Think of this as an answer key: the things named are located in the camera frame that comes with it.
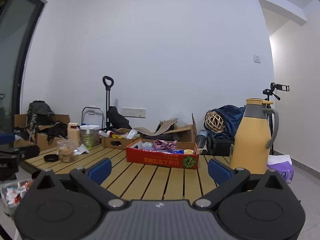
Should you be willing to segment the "blue tissue packet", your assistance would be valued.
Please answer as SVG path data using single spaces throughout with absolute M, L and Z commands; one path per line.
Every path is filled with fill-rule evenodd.
M 173 150 L 170 153 L 172 153 L 172 154 L 184 154 L 184 150 Z

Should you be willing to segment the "yellow white plush toy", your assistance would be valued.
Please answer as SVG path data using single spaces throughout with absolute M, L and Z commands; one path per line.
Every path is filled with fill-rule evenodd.
M 192 149 L 185 149 L 184 154 L 194 154 L 194 151 Z

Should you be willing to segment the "sliding glass door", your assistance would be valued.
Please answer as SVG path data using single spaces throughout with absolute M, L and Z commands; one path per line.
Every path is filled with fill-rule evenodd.
M 11 134 L 20 113 L 24 65 L 44 2 L 1 0 L 1 134 Z

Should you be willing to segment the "clear lidded food container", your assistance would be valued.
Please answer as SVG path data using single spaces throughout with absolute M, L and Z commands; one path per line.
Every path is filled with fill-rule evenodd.
M 80 138 L 82 143 L 88 148 L 99 145 L 100 142 L 100 126 L 98 125 L 81 125 Z

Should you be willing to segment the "red cardboard tray box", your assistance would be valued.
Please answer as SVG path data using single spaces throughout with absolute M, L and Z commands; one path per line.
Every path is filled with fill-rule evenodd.
M 170 168 L 197 169 L 199 149 L 195 143 L 177 142 L 177 150 L 192 149 L 194 154 L 172 154 L 165 150 L 143 150 L 142 143 L 153 140 L 139 139 L 126 147 L 126 159 L 131 163 Z

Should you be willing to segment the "green liquid spray bottle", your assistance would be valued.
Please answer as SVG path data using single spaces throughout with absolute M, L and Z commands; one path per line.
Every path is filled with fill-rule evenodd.
M 80 127 L 80 134 L 81 134 L 81 140 L 82 143 L 90 149 L 92 147 L 92 135 L 91 135 L 91 129 L 87 126 L 81 126 Z

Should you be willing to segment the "yellow thermos jug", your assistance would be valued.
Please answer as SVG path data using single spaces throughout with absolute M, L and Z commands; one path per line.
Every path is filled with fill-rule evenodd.
M 263 174 L 267 170 L 267 161 L 278 129 L 279 114 L 271 107 L 272 101 L 249 98 L 245 112 L 235 134 L 232 169 L 239 167 L 251 174 Z M 272 114 L 273 135 L 271 135 L 267 115 Z

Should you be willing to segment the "pink fabric bow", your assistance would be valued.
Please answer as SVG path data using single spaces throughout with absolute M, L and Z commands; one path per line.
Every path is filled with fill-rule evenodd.
M 153 142 L 154 150 L 175 151 L 177 150 L 177 141 L 155 140 Z

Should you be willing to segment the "beige carton box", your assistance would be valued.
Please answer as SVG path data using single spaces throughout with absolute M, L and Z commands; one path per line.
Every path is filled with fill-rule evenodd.
M 76 147 L 80 144 L 80 129 L 77 123 L 69 122 L 67 125 L 68 140 L 72 141 Z

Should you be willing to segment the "plastic bag of snacks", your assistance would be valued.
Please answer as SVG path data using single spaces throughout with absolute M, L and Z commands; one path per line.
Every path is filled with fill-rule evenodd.
M 16 180 L 1 185 L 1 200 L 6 215 L 12 217 L 22 198 L 26 195 L 33 180 Z

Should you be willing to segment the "blue water bottle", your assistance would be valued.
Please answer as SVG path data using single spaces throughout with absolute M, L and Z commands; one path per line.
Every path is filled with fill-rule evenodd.
M 207 131 L 205 129 L 201 129 L 196 137 L 196 144 L 201 152 L 207 146 Z

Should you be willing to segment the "black jar lid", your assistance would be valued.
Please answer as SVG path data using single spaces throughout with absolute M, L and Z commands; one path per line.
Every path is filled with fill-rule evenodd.
M 57 154 L 47 154 L 43 157 L 45 162 L 53 163 L 59 161 L 59 156 Z

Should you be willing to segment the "dark blue fabric bag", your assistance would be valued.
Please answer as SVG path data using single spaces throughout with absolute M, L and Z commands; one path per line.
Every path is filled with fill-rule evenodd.
M 214 133 L 207 128 L 204 128 L 208 133 L 216 139 L 230 139 L 234 140 L 237 129 L 240 125 L 242 117 L 245 112 L 245 107 L 236 107 L 233 105 L 225 105 L 220 108 L 212 109 L 210 111 L 216 111 L 219 113 L 225 122 L 225 131 L 221 133 Z

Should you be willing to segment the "clear drinking glass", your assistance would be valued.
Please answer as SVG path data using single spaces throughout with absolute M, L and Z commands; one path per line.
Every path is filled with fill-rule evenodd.
M 231 160 L 233 157 L 233 150 L 234 150 L 234 144 L 231 144 L 229 148 L 229 163 L 231 163 Z

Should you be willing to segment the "iridescent soft item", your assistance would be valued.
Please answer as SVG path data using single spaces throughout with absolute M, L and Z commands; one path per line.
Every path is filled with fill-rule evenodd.
M 143 150 L 153 150 L 153 143 L 151 142 L 144 142 L 142 143 Z

